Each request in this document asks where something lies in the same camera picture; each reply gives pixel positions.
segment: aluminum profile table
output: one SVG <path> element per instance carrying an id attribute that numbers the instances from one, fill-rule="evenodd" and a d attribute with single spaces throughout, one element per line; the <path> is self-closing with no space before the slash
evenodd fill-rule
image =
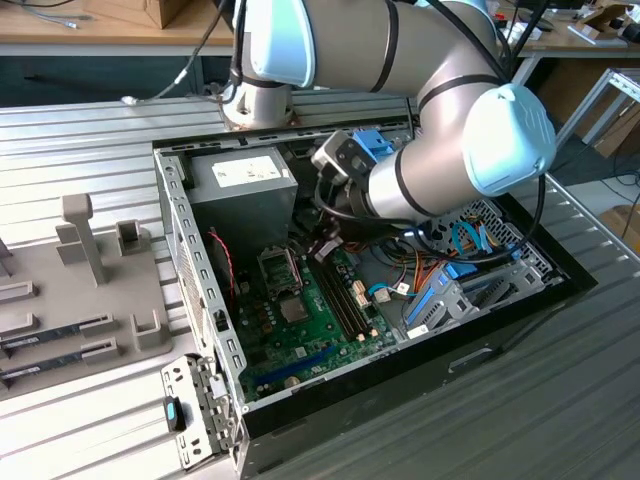
<path id="1" fill-rule="evenodd" d="M 585 119 L 598 100 L 612 89 L 618 90 L 618 95 L 582 138 L 582 141 L 587 145 L 593 145 L 594 141 L 600 138 L 617 116 L 621 113 L 626 113 L 635 103 L 640 102 L 640 69 L 625 68 L 614 70 L 608 68 L 578 105 L 576 111 L 560 129 L 560 132 L 558 132 L 558 148 L 562 147 L 569 137 L 573 135 L 573 132 L 575 132 L 578 125 Z"/>
<path id="2" fill-rule="evenodd" d="M 404 100 L 296 95 L 306 125 L 396 117 Z M 154 238 L 174 350 L 0 402 L 0 478 L 234 478 L 223 459 L 188 475 L 162 409 L 161 366 L 194 351 L 162 239 L 152 140 L 223 131 L 196 99 L 0 110 L 0 236 L 52 241 L 57 197 L 93 196 L 92 228 L 137 218 Z M 534 183 L 516 197 L 532 211 Z M 264 475 L 305 478 L 637 478 L 640 262 L 556 181 L 545 227 L 599 285 L 499 359 Z"/>

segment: power supply label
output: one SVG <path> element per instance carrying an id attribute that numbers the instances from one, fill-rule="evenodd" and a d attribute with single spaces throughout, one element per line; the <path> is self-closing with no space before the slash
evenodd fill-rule
<path id="1" fill-rule="evenodd" d="M 281 177 L 280 171 L 269 156 L 220 162 L 212 169 L 221 188 Z"/>

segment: expansion slot bracket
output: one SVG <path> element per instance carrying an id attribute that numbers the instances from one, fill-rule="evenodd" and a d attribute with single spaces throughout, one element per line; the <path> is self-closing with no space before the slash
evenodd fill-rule
<path id="1" fill-rule="evenodd" d="M 183 356 L 162 369 L 169 429 L 179 432 L 176 447 L 185 470 L 226 454 L 239 423 L 224 377 L 213 358 Z M 176 416 L 181 419 L 176 426 Z"/>

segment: desk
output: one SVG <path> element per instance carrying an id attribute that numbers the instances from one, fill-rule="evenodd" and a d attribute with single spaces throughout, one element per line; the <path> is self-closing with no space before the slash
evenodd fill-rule
<path id="1" fill-rule="evenodd" d="M 513 7 L 501 7 L 508 19 L 513 16 Z M 513 82 L 524 85 L 540 60 L 543 58 L 640 58 L 640 44 L 630 43 L 627 48 L 595 47 L 568 30 L 573 22 L 568 20 L 551 20 L 554 30 L 543 32 L 539 40 L 530 40 L 520 52 L 524 58 Z"/>
<path id="2" fill-rule="evenodd" d="M 81 0 L 42 10 L 84 13 Z M 95 14 L 74 30 L 0 3 L 0 56 L 189 56 L 214 13 L 211 0 L 193 0 L 163 30 Z M 221 20 L 200 54 L 230 56 L 232 45 L 233 34 Z"/>

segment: green circuit board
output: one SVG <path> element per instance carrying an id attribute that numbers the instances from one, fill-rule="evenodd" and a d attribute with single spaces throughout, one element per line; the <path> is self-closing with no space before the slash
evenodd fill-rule
<path id="1" fill-rule="evenodd" d="M 312 262 L 305 258 L 296 259 L 303 281 L 297 296 L 270 299 L 259 270 L 250 272 L 249 290 L 239 298 L 240 315 L 236 323 L 248 362 L 240 376 L 246 401 L 292 386 L 292 380 L 301 383 L 349 365 L 396 343 L 377 307 L 372 304 L 359 308 L 353 301 L 355 293 L 350 287 L 359 277 L 347 257 L 337 252 L 328 262 L 325 270 L 335 269 L 333 277 L 341 280 L 343 295 L 352 296 L 352 307 L 359 310 L 359 318 L 366 322 L 364 334 L 354 338 L 353 332 L 350 335 L 345 331 L 330 307 L 332 301 L 335 302 L 334 290 L 340 287 L 332 284 L 335 287 L 332 291 L 323 289 L 320 283 L 325 286 L 326 283 L 316 278 L 318 266 L 314 264 L 314 268 L 310 268 Z M 291 321 L 291 314 L 283 312 L 283 305 L 292 302 L 299 306 L 300 301 L 306 310 L 301 314 L 304 318 Z"/>

